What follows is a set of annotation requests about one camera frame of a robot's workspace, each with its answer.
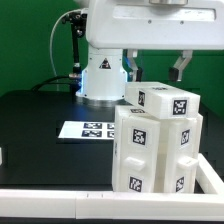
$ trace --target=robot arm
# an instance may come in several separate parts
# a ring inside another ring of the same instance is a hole
[[[223,49],[223,12],[223,0],[92,0],[87,40],[104,49]]]

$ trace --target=black tabletop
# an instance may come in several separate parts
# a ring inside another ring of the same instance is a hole
[[[211,156],[209,147],[215,144],[216,151],[221,153],[223,122],[203,105],[200,112],[204,116],[200,151]],[[62,92],[13,91],[0,98],[0,147],[3,152],[0,188],[112,190],[113,141],[59,140],[58,133],[64,121],[114,122],[114,108],[74,103],[69,93]],[[0,223],[14,222],[121,223],[119,220],[0,218]],[[122,223],[186,222],[123,220]]]

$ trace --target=white frame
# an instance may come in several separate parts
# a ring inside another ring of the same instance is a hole
[[[0,190],[0,217],[224,221],[224,183],[199,154],[206,194]]]

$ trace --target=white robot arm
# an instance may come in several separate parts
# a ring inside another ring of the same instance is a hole
[[[122,67],[122,49],[182,50],[170,70],[175,81],[181,80],[193,50],[224,49],[224,0],[78,2],[89,8],[89,60],[77,93],[88,102],[123,99],[127,74]]]

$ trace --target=white cube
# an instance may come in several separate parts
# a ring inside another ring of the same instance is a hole
[[[114,191],[193,193],[201,126],[199,114],[159,120],[133,106],[117,106]]]
[[[159,82],[129,82],[125,100],[159,119],[196,118],[200,96]]]
[[[136,110],[131,106],[116,107],[112,172],[116,192],[154,189],[160,123]]]

